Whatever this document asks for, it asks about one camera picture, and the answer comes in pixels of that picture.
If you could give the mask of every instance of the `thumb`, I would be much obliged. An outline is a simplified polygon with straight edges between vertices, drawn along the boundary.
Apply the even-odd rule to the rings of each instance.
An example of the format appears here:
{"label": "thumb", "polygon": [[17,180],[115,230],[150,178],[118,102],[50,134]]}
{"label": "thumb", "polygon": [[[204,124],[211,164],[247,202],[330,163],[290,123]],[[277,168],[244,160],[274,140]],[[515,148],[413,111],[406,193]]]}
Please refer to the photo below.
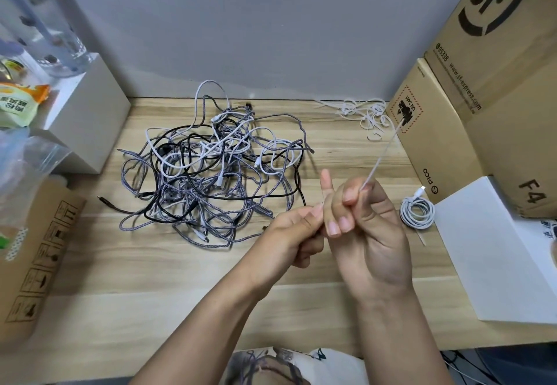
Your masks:
{"label": "thumb", "polygon": [[315,205],[308,214],[288,228],[293,244],[300,244],[312,237],[323,225],[323,204]]}
{"label": "thumb", "polygon": [[393,240],[394,225],[376,213],[372,208],[372,189],[365,188],[358,194],[358,201],[352,207],[356,224],[369,236],[387,245]]}

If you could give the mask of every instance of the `wooden table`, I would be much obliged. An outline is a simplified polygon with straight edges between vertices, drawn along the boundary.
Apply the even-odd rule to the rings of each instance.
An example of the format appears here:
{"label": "wooden table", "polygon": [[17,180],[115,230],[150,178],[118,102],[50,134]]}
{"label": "wooden table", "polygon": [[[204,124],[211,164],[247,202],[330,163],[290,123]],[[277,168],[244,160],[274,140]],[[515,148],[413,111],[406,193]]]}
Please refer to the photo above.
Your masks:
{"label": "wooden table", "polygon": [[[190,99],[134,99],[117,147],[139,150],[144,130],[191,123]],[[319,170],[329,168],[336,185],[366,176],[385,142],[369,142],[357,121],[307,101],[253,101],[257,115],[289,112],[300,117],[315,154],[302,166],[308,204],[321,201]],[[278,137],[299,137],[290,119],[265,121]],[[119,231],[121,214],[96,195],[139,208],[120,184],[122,154],[114,151],[100,176],[75,176],[71,187],[88,198],[33,337],[0,353],[0,383],[56,382],[134,374],[194,305],[246,252],[252,241],[230,251],[204,251],[182,240],[169,226],[133,233]],[[399,143],[377,170],[387,194],[399,205],[419,187]],[[282,199],[271,208],[283,210]],[[255,217],[240,232],[261,231],[268,220]],[[557,339],[546,325],[477,320],[435,228],[426,245],[408,230],[414,285],[441,349],[499,346]],[[308,269],[291,268],[257,305],[239,347],[284,346],[300,351],[331,347],[358,354],[352,302],[327,246]]]}

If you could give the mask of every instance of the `gray wall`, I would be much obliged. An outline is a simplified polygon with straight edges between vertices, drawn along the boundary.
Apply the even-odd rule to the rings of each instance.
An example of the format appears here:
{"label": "gray wall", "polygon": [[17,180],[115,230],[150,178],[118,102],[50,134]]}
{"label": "gray wall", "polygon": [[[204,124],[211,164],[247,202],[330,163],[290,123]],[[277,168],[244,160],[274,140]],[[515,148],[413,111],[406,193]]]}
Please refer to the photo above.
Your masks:
{"label": "gray wall", "polygon": [[459,0],[60,1],[130,96],[390,99]]}

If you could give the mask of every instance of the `clear plastic bag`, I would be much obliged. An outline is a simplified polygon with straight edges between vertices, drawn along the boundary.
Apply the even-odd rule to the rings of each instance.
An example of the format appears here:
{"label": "clear plastic bag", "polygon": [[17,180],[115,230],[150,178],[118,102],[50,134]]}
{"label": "clear plastic bag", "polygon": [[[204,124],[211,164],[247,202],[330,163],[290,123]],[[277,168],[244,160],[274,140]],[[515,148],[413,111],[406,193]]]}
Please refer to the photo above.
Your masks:
{"label": "clear plastic bag", "polygon": [[0,130],[0,226],[25,226],[38,187],[69,154],[28,128]]}

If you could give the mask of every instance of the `clear water bottle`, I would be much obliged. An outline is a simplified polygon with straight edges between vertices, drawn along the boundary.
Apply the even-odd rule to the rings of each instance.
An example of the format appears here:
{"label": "clear water bottle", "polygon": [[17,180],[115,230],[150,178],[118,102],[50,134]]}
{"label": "clear water bottle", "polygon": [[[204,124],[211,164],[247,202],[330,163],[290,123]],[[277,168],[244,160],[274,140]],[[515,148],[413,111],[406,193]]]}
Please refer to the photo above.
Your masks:
{"label": "clear water bottle", "polygon": [[55,0],[0,0],[0,23],[52,77],[81,74],[91,63]]}

